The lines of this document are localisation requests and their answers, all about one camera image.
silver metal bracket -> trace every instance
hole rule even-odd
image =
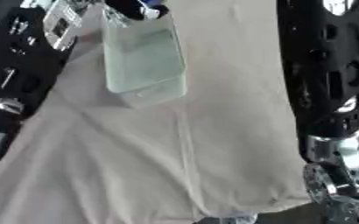
[[[65,51],[77,37],[77,30],[81,27],[87,9],[96,2],[96,0],[25,0],[21,7],[43,8],[46,11],[43,23],[48,42],[54,49]]]
[[[307,148],[313,162],[304,179],[311,198],[332,221],[359,221],[359,130],[345,138],[309,136]]]

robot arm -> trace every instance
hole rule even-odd
[[[76,45],[76,30],[98,1],[24,0],[0,21],[0,161],[52,89]],[[106,1],[137,20],[165,15],[168,9],[160,3]]]
[[[359,221],[359,0],[278,0],[278,25],[307,190]]]

white fabric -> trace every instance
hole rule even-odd
[[[188,224],[309,201],[275,1],[170,4],[187,96],[124,107],[104,87],[92,11],[45,105],[0,164],[0,224]]]

wrinkled fabric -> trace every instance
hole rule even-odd
[[[187,96],[132,109],[108,92],[93,9],[53,91],[0,163],[0,224],[188,224],[309,202],[275,1],[170,5]]]

clear plastic container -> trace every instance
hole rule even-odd
[[[107,6],[102,19],[109,91],[136,108],[186,93],[186,66],[171,14],[135,21]]]

